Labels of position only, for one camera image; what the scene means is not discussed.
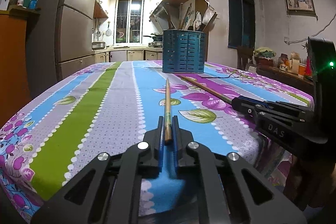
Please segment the floral striped tablecloth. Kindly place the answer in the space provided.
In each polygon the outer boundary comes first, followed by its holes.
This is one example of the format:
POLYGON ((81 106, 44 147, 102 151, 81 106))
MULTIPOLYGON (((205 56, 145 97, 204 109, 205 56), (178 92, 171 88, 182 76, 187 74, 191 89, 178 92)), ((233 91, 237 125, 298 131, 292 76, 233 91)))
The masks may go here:
MULTIPOLYGON (((1 128, 1 187, 19 220, 102 152, 123 153, 157 127, 169 79, 172 113, 181 128, 213 152, 237 152, 269 176, 282 158, 252 122, 212 94, 162 71, 160 61, 100 63, 24 103, 1 128)), ((311 106, 313 98, 251 72, 206 63, 192 80, 224 95, 311 106)))

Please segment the brown chopstick long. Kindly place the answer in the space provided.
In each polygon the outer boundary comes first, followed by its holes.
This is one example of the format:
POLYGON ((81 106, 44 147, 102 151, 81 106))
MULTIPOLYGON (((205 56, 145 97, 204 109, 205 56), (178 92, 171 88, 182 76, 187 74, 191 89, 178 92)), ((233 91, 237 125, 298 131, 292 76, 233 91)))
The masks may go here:
POLYGON ((192 84, 192 85, 194 85, 194 86, 196 86, 196 87, 199 87, 199 88, 201 88, 202 90, 204 90, 204 91, 206 91, 206 92, 208 92, 208 93, 210 93, 210 94, 212 94, 213 96, 215 96, 216 98, 219 98, 220 100, 223 100, 225 103, 228 103, 229 105, 231 105, 232 104, 232 100, 234 99, 234 98, 236 98, 236 96, 233 96, 233 95, 224 95, 224 94, 222 94, 222 93, 219 93, 219 92, 217 92, 217 91, 215 91, 215 90, 213 90, 213 89, 211 89, 211 88, 209 88, 209 87, 207 87, 207 86, 205 86, 205 85, 203 85, 202 83, 199 83, 199 82, 197 82, 197 81, 195 81, 195 80, 192 80, 192 79, 190 79, 190 78, 188 78, 188 77, 185 77, 185 76, 182 76, 182 75, 177 75, 180 79, 182 79, 182 80, 184 80, 184 81, 186 81, 186 82, 188 82, 188 83, 190 83, 190 84, 192 84))

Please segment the kitchen window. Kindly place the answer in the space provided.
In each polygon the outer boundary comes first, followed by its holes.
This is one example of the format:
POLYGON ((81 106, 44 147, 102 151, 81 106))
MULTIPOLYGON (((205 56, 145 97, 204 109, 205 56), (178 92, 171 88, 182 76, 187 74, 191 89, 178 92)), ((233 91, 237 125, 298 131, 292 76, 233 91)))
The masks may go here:
POLYGON ((145 0, 117 0, 115 15, 116 44, 142 43, 145 0))

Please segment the beige refrigerator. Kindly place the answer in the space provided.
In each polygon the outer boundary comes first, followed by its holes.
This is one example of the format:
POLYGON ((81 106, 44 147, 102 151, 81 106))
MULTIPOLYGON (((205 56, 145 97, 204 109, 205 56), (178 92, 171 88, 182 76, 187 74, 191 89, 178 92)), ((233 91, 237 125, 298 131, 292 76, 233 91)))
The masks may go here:
POLYGON ((39 18, 30 33, 27 74, 40 93, 92 64, 91 35, 95 0, 38 0, 39 18))

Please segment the dark wooden side table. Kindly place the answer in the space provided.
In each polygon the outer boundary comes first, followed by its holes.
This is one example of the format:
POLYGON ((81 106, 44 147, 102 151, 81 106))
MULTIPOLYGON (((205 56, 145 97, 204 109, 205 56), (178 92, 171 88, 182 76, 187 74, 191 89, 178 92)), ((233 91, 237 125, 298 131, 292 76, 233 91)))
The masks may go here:
POLYGON ((293 73, 269 66, 258 66, 256 72, 259 75, 276 80, 293 88, 296 88, 311 96, 314 95, 313 82, 293 73))

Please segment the dark brown wooden chopstick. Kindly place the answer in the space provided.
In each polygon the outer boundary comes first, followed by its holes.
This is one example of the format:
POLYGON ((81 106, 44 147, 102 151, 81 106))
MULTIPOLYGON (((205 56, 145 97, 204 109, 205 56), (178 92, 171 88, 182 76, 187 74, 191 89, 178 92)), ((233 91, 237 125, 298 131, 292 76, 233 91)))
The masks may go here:
POLYGON ((178 24, 178 30, 181 28, 182 26, 182 10, 183 10, 183 3, 180 3, 180 6, 179 6, 179 24, 178 24))

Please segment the light bamboo chopstick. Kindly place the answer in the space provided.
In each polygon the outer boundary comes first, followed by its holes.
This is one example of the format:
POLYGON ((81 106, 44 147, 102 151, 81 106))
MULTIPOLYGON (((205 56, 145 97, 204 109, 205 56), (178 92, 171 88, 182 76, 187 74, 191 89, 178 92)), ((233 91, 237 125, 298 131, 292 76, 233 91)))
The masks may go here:
POLYGON ((166 79, 166 90, 165 90, 165 145, 171 142, 171 91, 169 79, 166 79))

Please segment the framed elephant picture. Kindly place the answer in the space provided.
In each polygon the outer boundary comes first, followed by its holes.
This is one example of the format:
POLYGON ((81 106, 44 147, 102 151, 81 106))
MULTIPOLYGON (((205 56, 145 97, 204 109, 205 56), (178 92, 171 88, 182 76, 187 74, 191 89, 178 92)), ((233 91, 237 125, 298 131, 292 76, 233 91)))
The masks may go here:
POLYGON ((316 16, 313 0, 285 0, 288 15, 316 16))

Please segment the blue perforated utensil holder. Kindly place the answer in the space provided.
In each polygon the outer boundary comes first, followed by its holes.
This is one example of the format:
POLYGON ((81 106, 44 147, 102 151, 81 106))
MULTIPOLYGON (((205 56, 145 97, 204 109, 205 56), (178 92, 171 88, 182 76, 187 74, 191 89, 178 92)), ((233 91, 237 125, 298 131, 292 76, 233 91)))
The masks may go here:
POLYGON ((189 30, 164 30, 163 73, 203 73, 206 34, 189 30))

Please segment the range hood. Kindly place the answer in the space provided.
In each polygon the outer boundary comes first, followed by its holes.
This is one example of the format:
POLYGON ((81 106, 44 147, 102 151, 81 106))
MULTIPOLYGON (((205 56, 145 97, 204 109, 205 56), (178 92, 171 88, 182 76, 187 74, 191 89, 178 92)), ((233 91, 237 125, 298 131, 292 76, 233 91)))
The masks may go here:
MULTIPOLYGON (((177 28, 179 24, 179 5, 174 6, 170 4, 170 8, 171 20, 174 24, 174 28, 177 28)), ((169 26, 167 21, 166 4, 159 4, 150 14, 149 19, 151 22, 157 23, 161 28, 168 29, 169 26)))

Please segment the brown chopstick short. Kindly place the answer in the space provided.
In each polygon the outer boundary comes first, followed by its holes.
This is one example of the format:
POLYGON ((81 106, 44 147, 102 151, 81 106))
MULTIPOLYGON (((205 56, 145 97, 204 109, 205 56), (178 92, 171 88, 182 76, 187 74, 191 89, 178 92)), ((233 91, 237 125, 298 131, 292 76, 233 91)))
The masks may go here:
POLYGON ((169 2, 166 3, 166 12, 167 12, 167 21, 168 21, 169 30, 173 30, 174 24, 171 20, 171 8, 170 8, 169 2))

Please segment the dark wooden chair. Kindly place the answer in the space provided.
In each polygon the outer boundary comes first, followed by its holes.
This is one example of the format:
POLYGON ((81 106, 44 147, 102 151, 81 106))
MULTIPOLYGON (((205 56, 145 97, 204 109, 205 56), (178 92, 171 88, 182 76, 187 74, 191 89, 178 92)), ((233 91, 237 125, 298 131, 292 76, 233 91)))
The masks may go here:
POLYGON ((237 69, 244 71, 247 65, 253 64, 253 49, 252 48, 238 46, 237 54, 238 54, 237 69))

